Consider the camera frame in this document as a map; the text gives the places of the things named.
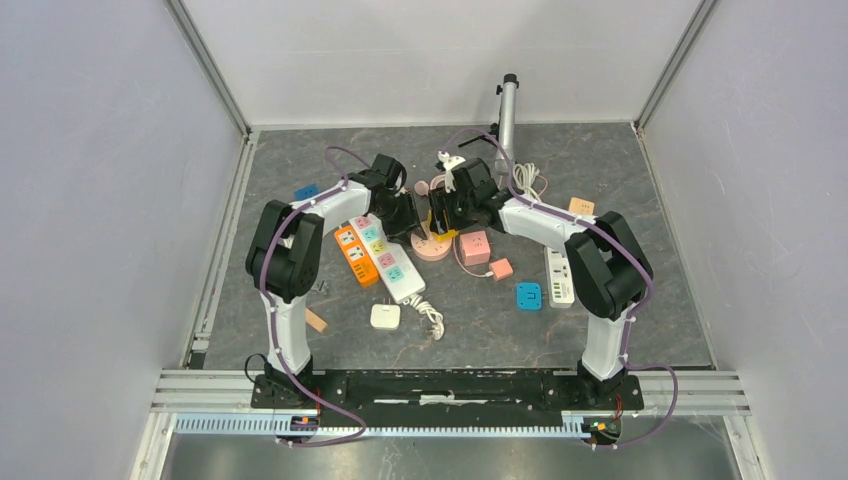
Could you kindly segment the pink cube socket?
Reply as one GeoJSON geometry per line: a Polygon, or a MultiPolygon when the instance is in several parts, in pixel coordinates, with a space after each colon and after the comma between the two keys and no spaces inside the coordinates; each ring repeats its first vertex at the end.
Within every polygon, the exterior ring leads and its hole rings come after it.
{"type": "Polygon", "coordinates": [[[491,246],[485,231],[459,235],[459,258],[464,267],[483,265],[490,261],[491,246]]]}

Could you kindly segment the yellow cube adapter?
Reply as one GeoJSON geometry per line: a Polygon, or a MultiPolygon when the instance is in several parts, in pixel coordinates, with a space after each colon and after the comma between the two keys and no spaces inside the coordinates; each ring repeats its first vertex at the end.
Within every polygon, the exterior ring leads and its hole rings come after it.
{"type": "Polygon", "coordinates": [[[438,241],[451,240],[458,235],[458,231],[450,226],[446,214],[434,209],[428,212],[427,229],[438,241]]]}

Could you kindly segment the white long power strip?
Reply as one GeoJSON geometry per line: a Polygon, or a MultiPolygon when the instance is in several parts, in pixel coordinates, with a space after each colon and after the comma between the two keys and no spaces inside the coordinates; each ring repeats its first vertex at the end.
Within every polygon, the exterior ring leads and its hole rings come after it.
{"type": "Polygon", "coordinates": [[[350,219],[350,225],[362,241],[367,255],[396,303],[420,294],[426,283],[400,244],[390,242],[381,221],[369,214],[350,219]]]}

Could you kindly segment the round pink socket base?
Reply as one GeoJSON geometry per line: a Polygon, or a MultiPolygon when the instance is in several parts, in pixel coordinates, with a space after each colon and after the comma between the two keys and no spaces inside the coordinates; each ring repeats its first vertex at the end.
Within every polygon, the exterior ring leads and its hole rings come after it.
{"type": "Polygon", "coordinates": [[[452,239],[431,232],[426,222],[421,223],[424,237],[415,233],[411,235],[411,246],[414,254],[426,262],[437,262],[445,259],[452,251],[452,239]]]}

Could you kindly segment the small salmon charger plug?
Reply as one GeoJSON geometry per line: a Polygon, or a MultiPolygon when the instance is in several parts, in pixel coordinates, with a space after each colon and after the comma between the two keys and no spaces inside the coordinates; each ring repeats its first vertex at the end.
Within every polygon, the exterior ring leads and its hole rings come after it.
{"type": "Polygon", "coordinates": [[[513,267],[508,259],[501,258],[489,264],[489,274],[495,281],[504,280],[514,273],[513,267]]]}

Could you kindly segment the dark blue cube socket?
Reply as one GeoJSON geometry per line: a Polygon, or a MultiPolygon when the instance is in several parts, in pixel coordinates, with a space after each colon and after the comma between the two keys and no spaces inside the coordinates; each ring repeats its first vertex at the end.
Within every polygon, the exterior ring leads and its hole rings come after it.
{"type": "Polygon", "coordinates": [[[321,193],[321,190],[316,184],[309,184],[294,191],[294,199],[296,201],[309,200],[321,193]]]}

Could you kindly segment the beige patterned cube socket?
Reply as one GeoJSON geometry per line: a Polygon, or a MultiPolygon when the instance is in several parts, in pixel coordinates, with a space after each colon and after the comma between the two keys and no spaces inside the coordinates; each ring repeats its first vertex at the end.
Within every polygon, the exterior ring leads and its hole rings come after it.
{"type": "Polygon", "coordinates": [[[592,216],[595,211],[595,203],[579,197],[572,197],[568,210],[581,216],[592,216]]]}

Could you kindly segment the white plug adapter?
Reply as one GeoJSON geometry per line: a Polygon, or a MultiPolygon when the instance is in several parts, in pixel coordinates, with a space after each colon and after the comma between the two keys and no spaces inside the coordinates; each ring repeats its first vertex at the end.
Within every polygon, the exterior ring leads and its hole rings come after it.
{"type": "Polygon", "coordinates": [[[400,320],[401,308],[396,304],[375,304],[371,308],[369,323],[376,330],[397,330],[400,320]]]}

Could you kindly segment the light blue cube socket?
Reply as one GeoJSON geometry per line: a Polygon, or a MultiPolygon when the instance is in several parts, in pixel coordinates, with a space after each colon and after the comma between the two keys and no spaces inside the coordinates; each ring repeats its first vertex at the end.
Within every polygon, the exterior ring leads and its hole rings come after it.
{"type": "Polygon", "coordinates": [[[519,282],[515,286],[516,306],[521,311],[540,311],[543,308],[543,291],[537,282],[519,282]]]}

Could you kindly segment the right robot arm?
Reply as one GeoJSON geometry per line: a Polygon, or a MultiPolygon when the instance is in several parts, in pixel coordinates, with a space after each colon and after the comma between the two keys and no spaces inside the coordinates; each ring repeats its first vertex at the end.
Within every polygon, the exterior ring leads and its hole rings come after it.
{"type": "Polygon", "coordinates": [[[566,256],[575,296],[589,313],[578,396],[591,408],[606,406],[626,364],[626,324],[653,288],[652,269],[627,221],[616,212],[580,216],[501,189],[481,159],[441,152],[437,167],[444,183],[429,193],[431,230],[489,228],[566,256]]]}

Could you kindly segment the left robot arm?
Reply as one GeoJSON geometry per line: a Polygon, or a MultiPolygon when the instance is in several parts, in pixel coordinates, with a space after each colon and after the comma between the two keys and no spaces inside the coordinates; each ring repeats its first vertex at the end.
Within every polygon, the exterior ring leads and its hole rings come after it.
{"type": "Polygon", "coordinates": [[[265,205],[245,269],[265,303],[268,361],[284,372],[275,392],[288,406],[302,407],[314,394],[313,379],[302,373],[312,362],[305,310],[306,296],[319,273],[323,238],[354,217],[373,215],[389,241],[408,242],[411,233],[422,229],[406,180],[401,162],[379,154],[370,167],[343,175],[315,196],[265,205]]]}

